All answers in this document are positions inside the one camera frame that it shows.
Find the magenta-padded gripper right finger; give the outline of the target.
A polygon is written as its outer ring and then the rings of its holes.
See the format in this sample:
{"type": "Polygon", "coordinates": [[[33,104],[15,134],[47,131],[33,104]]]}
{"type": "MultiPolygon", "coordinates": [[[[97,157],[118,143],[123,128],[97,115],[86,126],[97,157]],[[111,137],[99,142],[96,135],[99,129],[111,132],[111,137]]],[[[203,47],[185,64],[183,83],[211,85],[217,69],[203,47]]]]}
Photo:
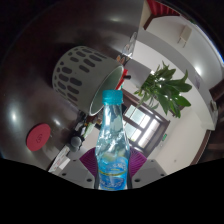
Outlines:
{"type": "Polygon", "coordinates": [[[130,148],[127,188],[140,188],[166,176],[155,159],[148,160],[141,152],[130,148]]]}

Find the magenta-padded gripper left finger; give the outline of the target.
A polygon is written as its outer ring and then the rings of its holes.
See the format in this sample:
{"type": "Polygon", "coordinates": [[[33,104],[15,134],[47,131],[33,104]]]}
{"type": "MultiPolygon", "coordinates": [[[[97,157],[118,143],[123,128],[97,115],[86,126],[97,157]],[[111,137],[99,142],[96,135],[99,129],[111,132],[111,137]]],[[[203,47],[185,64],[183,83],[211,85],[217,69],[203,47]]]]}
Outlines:
{"type": "Polygon", "coordinates": [[[95,149],[89,149],[84,154],[68,155],[69,163],[59,173],[59,176],[84,188],[98,188],[98,165],[95,149]]]}

